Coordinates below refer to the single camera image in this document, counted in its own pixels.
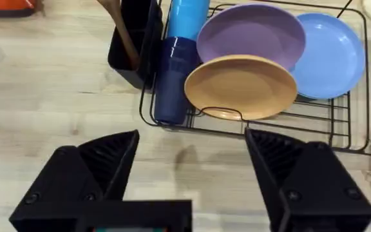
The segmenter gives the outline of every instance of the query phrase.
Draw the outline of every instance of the tan plate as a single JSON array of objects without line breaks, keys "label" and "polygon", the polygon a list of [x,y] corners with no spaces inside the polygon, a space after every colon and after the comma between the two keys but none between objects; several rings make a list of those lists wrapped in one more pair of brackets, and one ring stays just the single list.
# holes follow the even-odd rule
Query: tan plate
[{"label": "tan plate", "polygon": [[[194,70],[184,84],[187,98],[199,110],[238,110],[245,120],[262,119],[287,109],[297,96],[291,74],[279,64],[254,55],[227,55]],[[237,111],[208,108],[204,113],[241,120]]]}]

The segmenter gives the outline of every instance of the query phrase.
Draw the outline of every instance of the orange object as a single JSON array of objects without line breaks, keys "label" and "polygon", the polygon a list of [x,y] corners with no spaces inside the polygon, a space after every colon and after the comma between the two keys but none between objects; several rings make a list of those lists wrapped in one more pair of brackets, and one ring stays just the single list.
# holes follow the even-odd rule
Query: orange object
[{"label": "orange object", "polygon": [[40,0],[0,0],[0,17],[25,17],[35,12]]}]

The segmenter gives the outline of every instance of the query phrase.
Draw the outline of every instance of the wooden countertop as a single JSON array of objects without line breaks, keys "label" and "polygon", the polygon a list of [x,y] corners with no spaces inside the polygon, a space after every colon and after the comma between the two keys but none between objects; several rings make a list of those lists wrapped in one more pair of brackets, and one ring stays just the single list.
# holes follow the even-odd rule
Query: wooden countertop
[{"label": "wooden countertop", "polygon": [[[352,7],[359,8],[358,2]],[[168,4],[163,0],[165,17]],[[138,114],[140,92],[107,64],[113,23],[101,5],[95,0],[45,5],[45,16],[0,19],[0,231],[14,231],[8,217],[55,148],[134,129],[141,138],[125,199],[191,198],[195,231],[268,231],[244,141],[145,124]],[[345,20],[361,32],[356,16]],[[370,21],[368,31],[371,56]],[[371,170],[371,158],[338,155],[371,201],[361,172]]]}]

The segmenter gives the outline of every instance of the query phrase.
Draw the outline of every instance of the wooden spoon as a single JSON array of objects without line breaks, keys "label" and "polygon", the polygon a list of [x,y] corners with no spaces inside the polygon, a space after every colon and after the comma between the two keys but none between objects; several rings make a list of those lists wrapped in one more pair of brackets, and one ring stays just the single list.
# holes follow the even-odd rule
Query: wooden spoon
[{"label": "wooden spoon", "polygon": [[97,0],[97,1],[108,11],[110,16],[113,18],[115,27],[117,27],[117,30],[120,34],[122,44],[124,45],[127,51],[131,67],[134,70],[137,69],[140,62],[140,56],[137,52],[137,49],[135,49],[134,47],[134,43],[128,34],[126,25],[124,24],[124,20],[122,19],[120,0]]}]

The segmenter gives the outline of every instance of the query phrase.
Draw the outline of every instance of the stacked cups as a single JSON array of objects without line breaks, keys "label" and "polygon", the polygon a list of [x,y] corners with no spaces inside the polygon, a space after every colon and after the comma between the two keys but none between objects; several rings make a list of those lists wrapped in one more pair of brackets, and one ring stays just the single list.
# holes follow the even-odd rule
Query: stacked cups
[{"label": "stacked cups", "polygon": [[210,0],[173,0],[168,35],[157,72],[155,119],[182,124],[189,107],[184,94],[187,76],[199,65],[196,39],[207,19]]}]

